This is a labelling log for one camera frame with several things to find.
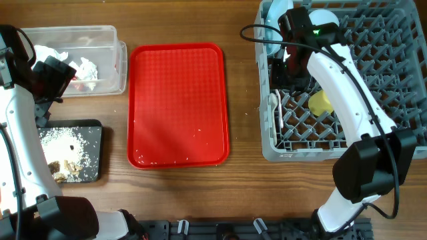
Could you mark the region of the red strawberry snack wrapper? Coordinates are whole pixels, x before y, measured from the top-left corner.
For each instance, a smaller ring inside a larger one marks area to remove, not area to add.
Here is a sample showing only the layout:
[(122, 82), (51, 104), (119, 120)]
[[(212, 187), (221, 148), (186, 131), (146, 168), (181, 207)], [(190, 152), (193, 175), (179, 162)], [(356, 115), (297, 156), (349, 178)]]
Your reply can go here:
[(85, 91), (87, 89), (86, 82), (84, 79), (79, 78), (78, 76), (75, 76), (70, 84), (77, 90), (77, 91)]

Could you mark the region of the white plastic spoon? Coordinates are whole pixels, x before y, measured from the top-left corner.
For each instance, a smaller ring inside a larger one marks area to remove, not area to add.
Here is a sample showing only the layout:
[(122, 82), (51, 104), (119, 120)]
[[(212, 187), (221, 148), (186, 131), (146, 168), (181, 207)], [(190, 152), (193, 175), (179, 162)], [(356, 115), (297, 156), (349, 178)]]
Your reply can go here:
[(276, 146), (278, 143), (278, 138), (277, 138), (277, 130), (276, 130), (275, 110), (278, 106), (278, 99), (274, 93), (270, 93), (268, 103), (269, 103), (271, 115), (272, 115), (272, 126), (270, 128), (270, 137), (273, 139), (274, 146)]

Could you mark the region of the yellow plastic cup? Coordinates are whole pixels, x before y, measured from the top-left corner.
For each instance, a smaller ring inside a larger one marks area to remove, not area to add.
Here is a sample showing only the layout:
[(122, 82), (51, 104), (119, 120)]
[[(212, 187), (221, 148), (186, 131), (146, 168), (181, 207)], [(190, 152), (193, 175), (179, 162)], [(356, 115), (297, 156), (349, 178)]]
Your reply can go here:
[(332, 104), (324, 90), (320, 90), (310, 97), (308, 101), (308, 108), (315, 116), (320, 116), (324, 112), (334, 112), (334, 108), (332, 107)]

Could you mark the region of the white plastic fork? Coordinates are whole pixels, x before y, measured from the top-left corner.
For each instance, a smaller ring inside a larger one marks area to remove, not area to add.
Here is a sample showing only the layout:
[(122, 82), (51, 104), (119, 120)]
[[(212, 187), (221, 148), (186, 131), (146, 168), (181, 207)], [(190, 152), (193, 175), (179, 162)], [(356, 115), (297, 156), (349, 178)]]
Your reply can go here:
[(283, 113), (282, 113), (282, 98), (278, 89), (275, 89), (275, 93), (278, 99), (279, 126), (280, 126), (280, 129), (283, 129), (284, 121), (283, 121)]

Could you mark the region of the light green bowl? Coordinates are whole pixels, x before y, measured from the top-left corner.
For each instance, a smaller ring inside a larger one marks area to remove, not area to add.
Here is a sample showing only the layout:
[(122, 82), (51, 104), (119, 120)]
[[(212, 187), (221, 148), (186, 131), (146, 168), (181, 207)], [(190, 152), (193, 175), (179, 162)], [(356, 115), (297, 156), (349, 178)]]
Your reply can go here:
[(327, 23), (340, 24), (338, 17), (331, 11), (326, 9), (317, 9), (309, 14), (310, 21), (313, 25), (323, 25)]

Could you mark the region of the light blue plate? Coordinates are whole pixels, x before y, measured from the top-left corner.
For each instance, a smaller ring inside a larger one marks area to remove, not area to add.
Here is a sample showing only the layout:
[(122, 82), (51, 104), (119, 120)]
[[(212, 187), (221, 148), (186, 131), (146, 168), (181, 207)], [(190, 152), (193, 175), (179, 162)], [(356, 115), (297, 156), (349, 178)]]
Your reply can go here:
[[(279, 30), (278, 20), (286, 13), (287, 10), (294, 8), (294, 2), (292, 0), (273, 0), (270, 5), (265, 24)], [(275, 30), (266, 29), (266, 40), (270, 41), (281, 41), (282, 36)]]

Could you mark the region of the rice and food scraps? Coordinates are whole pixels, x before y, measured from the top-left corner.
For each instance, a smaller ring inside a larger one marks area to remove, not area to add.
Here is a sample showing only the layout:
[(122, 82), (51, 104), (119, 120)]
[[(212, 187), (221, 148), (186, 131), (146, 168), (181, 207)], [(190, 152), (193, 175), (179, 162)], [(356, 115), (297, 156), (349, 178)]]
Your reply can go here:
[(91, 157), (84, 149), (89, 141), (76, 127), (39, 129), (39, 138), (50, 173), (57, 183), (82, 183), (89, 174)]

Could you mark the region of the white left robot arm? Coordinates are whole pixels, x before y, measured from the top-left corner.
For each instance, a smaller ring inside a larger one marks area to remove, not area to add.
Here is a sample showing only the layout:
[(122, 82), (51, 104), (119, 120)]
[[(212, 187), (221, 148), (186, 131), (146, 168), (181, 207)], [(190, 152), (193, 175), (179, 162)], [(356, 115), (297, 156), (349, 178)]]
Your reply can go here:
[(144, 228), (126, 210), (99, 212), (83, 197), (67, 197), (54, 180), (37, 128), (75, 69), (48, 57), (37, 62), (12, 25), (1, 26), (1, 238), (131, 239)]

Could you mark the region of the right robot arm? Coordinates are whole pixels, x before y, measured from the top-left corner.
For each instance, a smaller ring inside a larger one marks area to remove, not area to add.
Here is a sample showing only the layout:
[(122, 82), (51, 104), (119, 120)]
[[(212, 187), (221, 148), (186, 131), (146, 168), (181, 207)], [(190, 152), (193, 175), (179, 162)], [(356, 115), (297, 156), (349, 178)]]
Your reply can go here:
[(278, 61), (286, 79), (314, 78), (325, 92), (348, 148), (332, 173), (335, 189), (313, 213), (316, 237), (348, 229), (367, 207), (394, 219), (416, 148), (409, 129), (398, 129), (380, 108), (352, 62), (347, 41), (335, 23), (271, 27), (276, 46), (289, 57)]

